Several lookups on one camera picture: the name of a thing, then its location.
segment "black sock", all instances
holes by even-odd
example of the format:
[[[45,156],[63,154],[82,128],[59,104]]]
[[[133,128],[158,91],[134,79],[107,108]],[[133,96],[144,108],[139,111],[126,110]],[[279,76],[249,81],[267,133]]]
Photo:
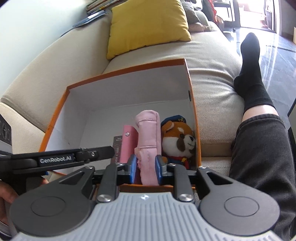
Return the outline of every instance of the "black sock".
[[[274,107],[261,78],[260,45],[254,33],[249,33],[241,44],[242,69],[234,79],[235,91],[244,98],[244,113],[257,105]]]

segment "human leg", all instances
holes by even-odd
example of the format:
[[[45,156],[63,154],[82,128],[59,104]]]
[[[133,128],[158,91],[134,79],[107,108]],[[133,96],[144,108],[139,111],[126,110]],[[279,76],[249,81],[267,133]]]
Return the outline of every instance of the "human leg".
[[[269,194],[278,202],[281,213],[273,231],[283,240],[289,240],[296,214],[292,152],[284,123],[261,80],[257,65],[259,42],[255,35],[247,36],[246,40],[242,53],[246,53],[244,46],[247,46],[248,54],[243,54],[243,63],[247,64],[243,64],[234,81],[235,90],[245,100],[245,110],[232,145],[229,176]]]

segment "gray ribbed plate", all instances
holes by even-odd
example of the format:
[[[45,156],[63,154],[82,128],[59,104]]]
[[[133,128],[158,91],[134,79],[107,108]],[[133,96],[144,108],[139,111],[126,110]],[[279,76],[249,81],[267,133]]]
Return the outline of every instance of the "gray ribbed plate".
[[[19,233],[13,241],[278,241],[268,231],[255,237],[237,237],[218,231],[203,220],[192,203],[175,200],[170,192],[120,193],[110,203],[95,206],[88,220],[61,236],[42,238]]]

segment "black jeans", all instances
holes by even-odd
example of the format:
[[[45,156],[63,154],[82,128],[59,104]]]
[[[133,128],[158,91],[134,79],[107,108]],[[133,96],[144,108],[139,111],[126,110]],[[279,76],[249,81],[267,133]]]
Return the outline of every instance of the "black jeans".
[[[229,177],[272,196],[280,206],[273,231],[289,240],[296,214],[295,169],[282,120],[272,114],[252,117],[238,127]]]

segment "pink leather case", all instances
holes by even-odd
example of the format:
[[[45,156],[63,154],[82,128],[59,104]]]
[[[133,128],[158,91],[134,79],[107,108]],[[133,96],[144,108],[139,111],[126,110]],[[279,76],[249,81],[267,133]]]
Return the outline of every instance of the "pink leather case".
[[[122,144],[119,162],[127,163],[128,159],[134,154],[134,149],[138,144],[138,132],[133,126],[123,127]]]
[[[155,157],[161,155],[159,114],[153,110],[144,110],[136,116],[136,124],[139,128],[139,139],[135,154],[138,158],[142,184],[158,186]]]

